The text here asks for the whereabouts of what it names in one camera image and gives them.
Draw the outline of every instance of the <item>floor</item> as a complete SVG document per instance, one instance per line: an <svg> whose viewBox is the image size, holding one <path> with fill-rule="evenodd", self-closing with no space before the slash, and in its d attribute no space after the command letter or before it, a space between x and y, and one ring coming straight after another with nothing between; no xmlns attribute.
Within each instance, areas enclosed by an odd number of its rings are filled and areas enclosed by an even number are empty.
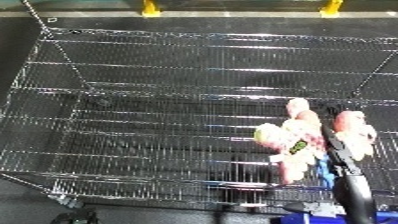
<svg viewBox="0 0 398 224"><path fill-rule="evenodd" d="M396 19L317 18L58 18L51 26L115 30L147 30L175 32L273 33L326 36L397 37ZM38 34L30 18L0 18L0 102L17 74ZM102 223L269 223L264 215L226 214L215 218L213 212L144 209L131 207L97 207ZM0 224L50 223L59 213L68 210L30 191L0 181Z"/></svg>

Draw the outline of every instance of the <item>toy's head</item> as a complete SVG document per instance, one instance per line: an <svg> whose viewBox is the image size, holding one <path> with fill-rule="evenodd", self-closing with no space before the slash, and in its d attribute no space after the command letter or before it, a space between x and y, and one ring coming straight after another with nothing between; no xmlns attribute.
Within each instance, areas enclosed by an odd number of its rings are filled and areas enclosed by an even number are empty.
<svg viewBox="0 0 398 224"><path fill-rule="evenodd" d="M310 104L304 98L294 98L286 105L287 113L291 118L296 118L300 112L310 109Z"/></svg>
<svg viewBox="0 0 398 224"><path fill-rule="evenodd" d="M361 111L343 111L337 115L334 122L336 132L361 132L366 125L365 114Z"/></svg>

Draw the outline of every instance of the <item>blue plastic part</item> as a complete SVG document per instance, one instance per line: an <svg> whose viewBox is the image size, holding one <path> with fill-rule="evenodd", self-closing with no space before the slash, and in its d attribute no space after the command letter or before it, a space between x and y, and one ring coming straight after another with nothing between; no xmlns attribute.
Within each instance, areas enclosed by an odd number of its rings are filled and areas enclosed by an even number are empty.
<svg viewBox="0 0 398 224"><path fill-rule="evenodd" d="M322 180L322 186L332 189L334 186L334 178L335 175L330 172L329 167L328 167L328 160L329 156L325 155L323 159L320 159L317 161L317 174Z"/></svg>
<svg viewBox="0 0 398 224"><path fill-rule="evenodd" d="M398 213L378 212L378 224L398 224ZM342 216L336 218L315 217L307 213L293 213L281 218L281 224L345 224Z"/></svg>

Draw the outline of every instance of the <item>pink plush toy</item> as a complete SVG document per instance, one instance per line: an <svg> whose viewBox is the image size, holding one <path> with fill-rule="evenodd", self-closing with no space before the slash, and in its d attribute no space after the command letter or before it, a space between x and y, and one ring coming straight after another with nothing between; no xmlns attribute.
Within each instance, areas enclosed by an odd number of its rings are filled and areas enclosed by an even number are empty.
<svg viewBox="0 0 398 224"><path fill-rule="evenodd" d="M336 137L350 149L353 159L360 161L365 155L373 155L377 133L373 126L366 124L361 111L343 111L334 122Z"/></svg>
<svg viewBox="0 0 398 224"><path fill-rule="evenodd" d="M290 119L282 127L273 124L260 125L255 141L274 149L283 156L279 163L284 184L301 180L308 165L325 154L325 142L321 134L318 115L310 110L307 100L296 98L286 106Z"/></svg>
<svg viewBox="0 0 398 224"><path fill-rule="evenodd" d="M279 162L284 184L301 180L309 165L316 158L323 159L326 153L325 140L321 133L318 115L310 110L307 100L295 98L286 105L290 119L282 127L263 124L257 127L254 140L265 147L277 151L282 156ZM344 141L353 154L353 159L362 160L365 155L373 154L376 131L365 122L360 111L344 111L335 122L336 136Z"/></svg>

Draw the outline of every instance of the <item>wire basket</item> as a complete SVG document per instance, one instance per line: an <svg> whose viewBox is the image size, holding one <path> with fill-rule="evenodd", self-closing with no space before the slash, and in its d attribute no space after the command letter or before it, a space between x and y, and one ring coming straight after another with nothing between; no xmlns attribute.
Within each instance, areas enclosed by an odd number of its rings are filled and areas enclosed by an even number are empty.
<svg viewBox="0 0 398 224"><path fill-rule="evenodd" d="M149 206L257 207L330 199L314 170L282 185L254 128L305 97L364 111L378 130L359 165L395 203L395 38L43 28L1 115L0 169L46 177L51 194Z"/></svg>

